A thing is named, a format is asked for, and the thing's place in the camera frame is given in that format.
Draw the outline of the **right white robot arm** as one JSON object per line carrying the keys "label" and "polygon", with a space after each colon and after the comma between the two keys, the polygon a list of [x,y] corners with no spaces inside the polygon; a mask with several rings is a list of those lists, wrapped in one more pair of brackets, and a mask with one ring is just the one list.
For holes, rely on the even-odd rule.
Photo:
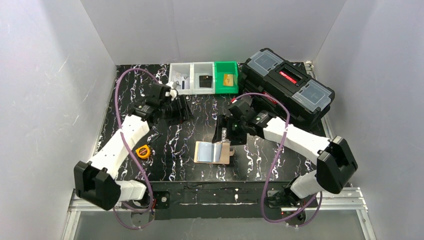
{"label": "right white robot arm", "polygon": [[281,117],[267,110],[251,107],[240,98],[228,106],[230,115],[220,115],[215,125],[212,143],[221,141],[222,129],[233,145],[244,145],[247,135],[281,143],[284,147],[306,157],[316,169],[296,177],[284,189],[283,197],[299,201],[321,191],[339,194],[358,169],[358,164],[346,139],[330,139],[314,135],[287,124]]}

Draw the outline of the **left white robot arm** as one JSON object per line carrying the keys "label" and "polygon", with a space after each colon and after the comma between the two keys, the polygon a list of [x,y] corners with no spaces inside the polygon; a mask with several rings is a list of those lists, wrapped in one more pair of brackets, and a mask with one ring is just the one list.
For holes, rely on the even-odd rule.
{"label": "left white robot arm", "polygon": [[75,165],[76,195],[106,211],[119,202],[142,200],[151,191],[148,180],[118,181],[120,166],[153,126],[160,122],[179,125],[191,117],[187,100],[174,84],[153,83],[148,94],[131,106],[121,128],[105,146],[88,161]]}

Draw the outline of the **beige leather card holder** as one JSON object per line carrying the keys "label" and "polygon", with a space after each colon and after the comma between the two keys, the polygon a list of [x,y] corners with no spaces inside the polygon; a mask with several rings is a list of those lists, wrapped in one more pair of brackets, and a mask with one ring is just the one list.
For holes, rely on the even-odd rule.
{"label": "beige leather card holder", "polygon": [[197,141],[194,151],[194,162],[198,164],[228,165],[230,157],[235,154],[235,149],[229,142]]}

